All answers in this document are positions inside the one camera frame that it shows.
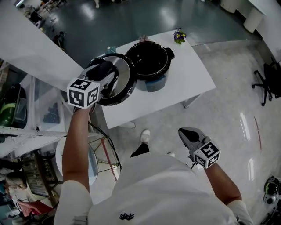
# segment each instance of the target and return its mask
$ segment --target person's right arm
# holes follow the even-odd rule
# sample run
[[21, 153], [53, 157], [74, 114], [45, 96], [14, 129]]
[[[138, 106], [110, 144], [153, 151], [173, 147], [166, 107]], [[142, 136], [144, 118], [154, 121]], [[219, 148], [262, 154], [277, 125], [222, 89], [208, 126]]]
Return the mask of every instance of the person's right arm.
[[213, 164], [211, 167], [205, 169], [205, 172], [215, 195], [224, 204], [227, 205], [235, 200], [242, 200], [238, 187], [218, 164]]

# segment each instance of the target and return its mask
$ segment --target black pants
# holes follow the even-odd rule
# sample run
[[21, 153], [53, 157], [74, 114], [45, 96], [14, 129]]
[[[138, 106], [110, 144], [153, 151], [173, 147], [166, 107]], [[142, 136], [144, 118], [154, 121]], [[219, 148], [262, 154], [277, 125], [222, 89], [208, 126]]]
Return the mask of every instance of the black pants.
[[144, 153], [149, 153], [149, 148], [147, 144], [141, 144], [140, 147], [131, 155], [132, 157], [139, 156]]

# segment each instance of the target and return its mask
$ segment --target red line on floor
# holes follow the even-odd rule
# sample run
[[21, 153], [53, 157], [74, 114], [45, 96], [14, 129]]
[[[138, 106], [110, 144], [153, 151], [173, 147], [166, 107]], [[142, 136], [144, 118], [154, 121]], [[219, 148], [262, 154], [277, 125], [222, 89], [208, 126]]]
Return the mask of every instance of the red line on floor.
[[105, 152], [107, 161], [108, 161], [108, 163], [109, 163], [110, 170], [111, 170], [111, 172], [112, 172], [112, 174], [113, 174], [113, 176], [114, 176], [115, 182], [117, 182], [117, 178], [116, 178], [116, 176], [115, 176], [115, 174], [114, 174], [114, 170], [113, 170], [113, 167], [112, 167], [112, 165], [111, 165], [111, 162], [110, 162], [110, 159], [109, 159], [109, 156], [108, 156], [108, 152], [107, 152], [107, 150], [106, 150], [106, 147], [105, 147], [105, 144], [104, 144], [104, 140], [103, 140], [103, 139], [101, 139], [101, 143], [102, 143], [102, 146], [103, 146], [103, 148], [104, 148], [104, 152]]

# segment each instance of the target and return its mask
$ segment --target person's leg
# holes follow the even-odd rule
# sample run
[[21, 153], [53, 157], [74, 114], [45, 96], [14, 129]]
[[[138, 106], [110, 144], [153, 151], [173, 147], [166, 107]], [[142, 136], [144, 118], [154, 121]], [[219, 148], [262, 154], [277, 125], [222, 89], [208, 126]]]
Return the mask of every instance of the person's leg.
[[140, 136], [140, 143], [141, 145], [139, 148], [131, 155], [132, 157], [139, 156], [144, 153], [149, 153], [148, 142], [150, 138], [150, 131], [148, 129], [144, 130]]

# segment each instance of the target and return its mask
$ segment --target white cylinder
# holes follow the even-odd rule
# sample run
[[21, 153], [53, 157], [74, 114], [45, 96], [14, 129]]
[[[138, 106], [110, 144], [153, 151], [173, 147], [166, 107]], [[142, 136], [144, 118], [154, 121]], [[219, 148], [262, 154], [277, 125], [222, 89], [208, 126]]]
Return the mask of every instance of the white cylinder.
[[237, 8], [237, 0], [222, 0], [220, 6], [230, 13], [234, 13]]
[[252, 8], [248, 18], [244, 23], [244, 27], [251, 33], [255, 31], [259, 23], [263, 19], [263, 14], [258, 11], [255, 7]]

